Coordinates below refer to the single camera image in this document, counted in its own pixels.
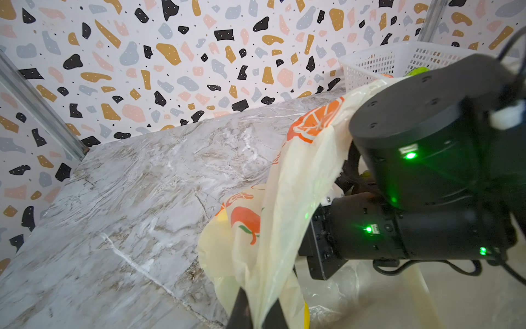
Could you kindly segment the bright green fruit toy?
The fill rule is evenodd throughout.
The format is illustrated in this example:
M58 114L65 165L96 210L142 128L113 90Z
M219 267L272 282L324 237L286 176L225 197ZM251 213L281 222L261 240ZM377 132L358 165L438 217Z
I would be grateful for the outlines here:
M428 71L430 71L430 69L427 68L427 67L418 67L418 68L415 68L415 69L412 69L411 71L409 71L407 74L405 74L405 76L406 77L412 77L412 76L415 76L415 75L426 73Z

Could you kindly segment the yellow lemon toy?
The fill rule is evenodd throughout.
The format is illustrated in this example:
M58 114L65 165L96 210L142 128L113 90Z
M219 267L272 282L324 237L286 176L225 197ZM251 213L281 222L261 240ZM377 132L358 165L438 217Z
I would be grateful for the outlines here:
M308 304L304 303L304 329L310 328L310 312Z

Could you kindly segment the yellow translucent plastic bag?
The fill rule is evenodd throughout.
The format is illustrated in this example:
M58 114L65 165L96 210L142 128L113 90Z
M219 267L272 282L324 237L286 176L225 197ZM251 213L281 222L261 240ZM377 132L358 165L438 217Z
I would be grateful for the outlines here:
M202 231L199 265L230 319L238 291L248 298L253 328L279 299L289 328L304 328L304 297L295 260L312 215L342 171L358 108L402 79L378 80L313 109L290 126L268 180L224 200Z

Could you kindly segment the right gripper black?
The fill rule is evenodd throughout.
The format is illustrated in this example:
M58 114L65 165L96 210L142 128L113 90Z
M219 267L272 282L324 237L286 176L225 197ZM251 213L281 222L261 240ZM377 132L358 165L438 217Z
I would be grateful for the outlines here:
M299 248L299 255L306 257L313 280L329 280L348 262L336 241L335 224L343 219L342 215L336 215L336 210L341 204L341 201L333 201L316 209Z

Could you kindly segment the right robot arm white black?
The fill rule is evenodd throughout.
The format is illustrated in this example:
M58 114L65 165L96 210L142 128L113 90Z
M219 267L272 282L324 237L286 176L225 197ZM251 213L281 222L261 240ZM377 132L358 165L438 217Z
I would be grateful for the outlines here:
M396 276L469 260L511 271L525 231L525 67L475 54L406 78L366 101L336 179L299 253L315 280L350 260Z

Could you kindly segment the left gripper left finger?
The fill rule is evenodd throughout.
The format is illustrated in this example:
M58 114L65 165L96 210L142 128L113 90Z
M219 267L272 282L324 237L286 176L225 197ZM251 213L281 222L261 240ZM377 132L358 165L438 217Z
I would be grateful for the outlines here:
M253 323L249 308L249 301L245 291L240 288L234 308L231 312L230 319L227 323L226 329L252 329Z

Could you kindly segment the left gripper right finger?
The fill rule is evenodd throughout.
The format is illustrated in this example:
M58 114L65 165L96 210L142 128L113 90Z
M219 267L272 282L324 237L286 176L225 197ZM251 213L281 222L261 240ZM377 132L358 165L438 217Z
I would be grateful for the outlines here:
M262 325L263 329L288 329L284 312L279 299L269 310L267 317Z

